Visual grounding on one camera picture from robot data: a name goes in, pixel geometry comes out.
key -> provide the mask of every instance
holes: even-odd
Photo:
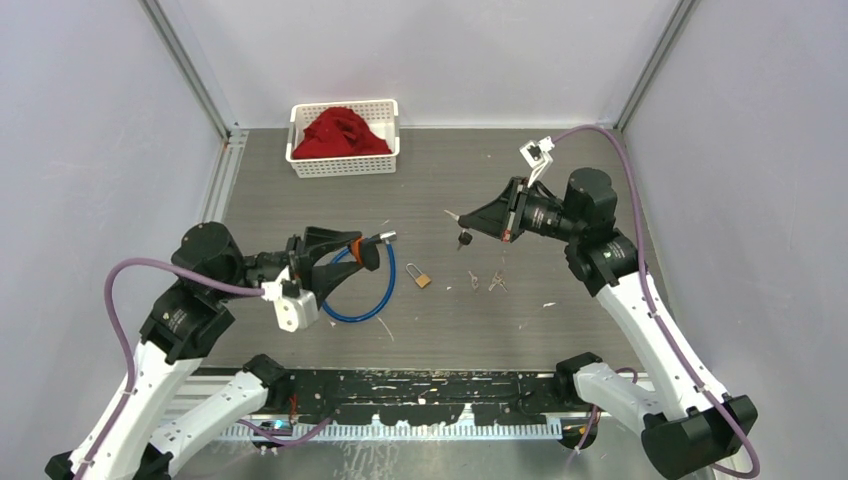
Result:
[[[498,270],[497,272],[495,272],[495,276],[494,276],[494,277],[492,277],[492,283],[489,285],[489,291],[490,291],[490,292],[491,292],[492,290],[494,290],[494,289],[495,289],[495,287],[496,287],[498,284],[500,284],[500,283],[501,283],[501,281],[502,281],[502,279],[503,279],[503,276],[502,276],[502,275],[503,275],[503,273],[502,273],[502,271],[501,271],[501,270]]]
[[[473,288],[476,292],[477,289],[480,287],[480,283],[477,281],[477,275],[471,273],[471,270],[468,271],[468,274],[471,275],[471,288]]]
[[[463,229],[459,232],[459,245],[456,247],[456,251],[459,251],[460,248],[464,247],[471,243],[471,234],[468,233],[468,230]]]

blue cable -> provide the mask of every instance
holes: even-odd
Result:
[[[334,319],[344,322],[344,323],[359,323],[368,320],[376,316],[380,313],[383,308],[386,307],[386,304],[389,303],[389,299],[392,298],[392,293],[395,291],[395,251],[390,244],[386,244],[386,252],[389,254],[389,288],[386,289],[386,294],[383,295],[383,299],[380,300],[380,303],[377,304],[376,307],[371,309],[371,311],[367,313],[363,313],[362,315],[357,315],[355,317],[348,317],[345,315],[341,315],[337,313],[335,310],[330,307],[330,304],[327,301],[324,301],[324,311],[327,312],[327,315],[333,317]],[[342,250],[336,255],[336,257],[330,261],[330,263],[339,263],[339,261],[344,258],[346,255],[350,253],[350,249]]]

padlock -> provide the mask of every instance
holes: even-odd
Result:
[[[428,277],[427,274],[422,272],[420,268],[415,266],[414,263],[406,264],[406,273],[408,273],[409,276],[412,277],[413,280],[415,280],[415,284],[418,285],[418,288],[424,288],[427,285],[430,285],[430,282],[432,282],[432,280],[430,280],[430,277]]]

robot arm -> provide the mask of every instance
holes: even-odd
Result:
[[[538,157],[536,165],[528,160],[534,173],[544,173],[549,164],[547,150],[530,145],[527,153]],[[747,396],[730,396],[707,370],[662,304],[648,273],[656,315],[664,319],[675,346],[705,387],[699,388],[681,363],[645,300],[637,249],[615,228],[617,196],[609,176],[600,170],[578,169],[571,174],[562,199],[539,177],[535,175],[532,183],[513,177],[497,199],[461,215],[460,242],[470,243],[468,230],[503,242],[514,242],[525,231],[565,242],[569,270],[618,323],[654,385],[653,392],[634,385],[600,357],[585,353],[557,365],[554,388],[560,400],[608,411],[640,436],[649,459],[666,478],[680,478],[735,454],[741,441],[705,390],[721,399],[745,434],[756,421],[757,410]]]
[[[359,232],[308,227],[302,238],[290,238],[283,251],[244,257],[226,227],[213,222],[189,230],[171,260],[212,280],[261,286],[263,298],[274,302],[280,327],[295,331],[318,318],[324,300],[345,279],[362,268],[379,268],[376,245],[394,238],[393,233],[363,238]],[[349,248],[355,261],[315,266],[320,258],[340,248]],[[188,458],[242,416],[269,401],[288,402],[289,396],[281,393],[284,377],[288,378],[285,370],[267,357],[257,357],[221,392],[157,430],[177,389],[235,320],[224,305],[232,298],[235,296],[183,278],[165,291],[141,328],[134,354],[134,391],[124,391],[125,377],[82,444],[50,460],[45,470],[48,476],[69,479],[84,470],[85,478],[169,478],[164,475],[179,471]],[[85,461],[124,396],[129,398],[121,414],[91,461]]]

purple cable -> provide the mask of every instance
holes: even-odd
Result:
[[[698,372],[695,370],[695,367],[689,363],[689,360],[686,359],[686,356],[683,354],[683,351],[680,350],[680,345],[674,340],[674,337],[671,335],[671,332],[668,330],[668,326],[666,326],[665,321],[657,314],[657,305],[654,303],[654,296],[651,293],[651,289],[648,287],[648,271],[646,262],[645,262],[645,238],[644,233],[642,231],[642,212],[640,208],[642,206],[642,200],[639,198],[639,191],[636,188],[636,179],[633,175],[633,166],[630,163],[630,159],[627,156],[627,152],[624,150],[624,147],[618,141],[617,138],[606,129],[601,128],[597,125],[581,125],[579,127],[572,128],[571,130],[566,130],[561,134],[554,137],[553,142],[559,142],[563,138],[572,135],[577,132],[581,132],[583,130],[594,130],[603,134],[607,137],[607,140],[610,141],[612,146],[615,148],[616,153],[618,154],[618,158],[621,160],[621,165],[624,167],[624,174],[627,177],[627,185],[630,187],[630,203],[633,204],[633,220],[636,224],[636,249],[639,257],[639,281],[642,285],[642,294],[645,296],[645,300],[648,302],[648,309],[651,311],[651,316],[657,322],[657,326],[665,337],[668,345],[671,347],[671,350],[674,352],[674,355],[677,356],[677,359],[683,365],[683,368],[692,378],[692,381],[695,383],[695,386],[700,389],[704,396],[707,397],[707,400],[713,404],[718,413],[724,418],[728,425],[730,425],[730,429],[733,430],[733,433],[736,434],[737,437],[742,441],[742,445],[745,447],[745,450],[748,452],[748,456],[751,458],[751,471],[750,472],[737,472],[735,470],[731,470],[722,465],[713,465],[712,467],[715,470],[718,470],[721,473],[732,475],[737,478],[757,478],[760,474],[760,458],[757,455],[756,450],[754,450],[754,446],[751,444],[751,441],[748,439],[748,436],[745,435],[745,432],[742,431],[742,427],[739,426],[739,423],[735,418],[727,411],[727,409],[722,405],[721,402],[713,395],[710,391],[704,390],[704,386],[706,383],[701,379],[698,375]]]
[[[621,367],[615,371],[615,373],[631,373],[633,374],[633,383],[639,381],[639,372],[636,371],[635,368],[631,367]],[[571,451],[571,454],[568,455],[568,460],[565,461],[565,468],[568,468],[571,465],[571,461],[574,460],[580,453],[580,449],[583,448],[583,444],[586,443],[586,439],[589,438],[589,430],[592,429],[592,425],[595,423],[595,416],[598,414],[598,406],[592,405],[592,411],[589,412],[589,423],[586,424],[586,430],[583,432],[583,436],[580,437],[580,441],[577,442],[577,446],[574,447],[574,450]]]
[[[88,449],[88,452],[85,454],[85,457],[83,457],[83,461],[77,469],[77,473],[74,475],[75,479],[83,478],[83,475],[88,470],[88,466],[91,464],[91,460],[94,458],[94,455],[97,454],[97,450],[100,448],[100,446],[103,445],[103,442],[106,440],[106,436],[109,435],[109,432],[112,430],[112,427],[115,426],[115,423],[118,421],[118,417],[121,415],[121,412],[124,411],[124,407],[127,406],[127,402],[130,399],[130,395],[132,395],[133,389],[135,389],[136,369],[135,360],[133,359],[133,352],[130,348],[130,342],[127,340],[127,334],[124,332],[123,327],[121,327],[120,320],[118,320],[118,312],[115,310],[115,300],[114,298],[112,298],[112,290],[115,286],[115,278],[118,276],[121,270],[135,265],[142,265],[147,267],[158,268],[160,270],[165,270],[167,272],[173,273],[174,275],[187,278],[202,285],[206,285],[207,287],[221,290],[222,292],[231,293],[233,295],[242,295],[245,297],[259,297],[262,296],[262,294],[264,293],[261,288],[236,287],[223,282],[219,282],[217,280],[212,280],[211,278],[204,277],[203,275],[192,272],[191,270],[186,270],[185,268],[181,268],[176,265],[171,265],[170,263],[165,263],[159,260],[154,260],[152,258],[128,258],[115,265],[109,272],[109,275],[106,276],[106,283],[103,285],[103,298],[106,302],[106,313],[109,315],[109,322],[112,324],[112,329],[115,331],[115,335],[118,336],[118,342],[121,344],[121,350],[124,353],[124,361],[127,364],[127,384],[124,386],[124,394],[121,395],[120,400],[118,400],[118,404],[115,406],[115,410],[113,410],[112,414],[109,415],[109,419],[103,425],[103,429],[100,430],[99,434],[97,434],[97,438],[94,439],[94,442],[91,444],[91,448]]]
[[[256,425],[248,422],[247,420],[239,420],[236,423],[239,424],[239,425],[244,425],[245,427],[251,429],[253,431],[253,433],[259,435],[260,437],[264,438],[265,440],[268,440],[271,443],[275,443],[275,444],[277,444],[281,447],[296,447],[298,445],[302,445],[302,444],[308,442],[315,435],[318,435],[319,433],[321,433],[321,431],[324,430],[324,428],[327,425],[329,425],[332,420],[333,420],[332,417],[327,417],[324,420],[321,420],[318,423],[318,425],[315,425],[314,427],[312,427],[311,430],[306,432],[306,435],[304,435],[304,436],[302,436],[302,437],[300,437],[296,440],[288,440],[288,441],[280,440],[280,439],[274,437],[269,432],[257,427]]]

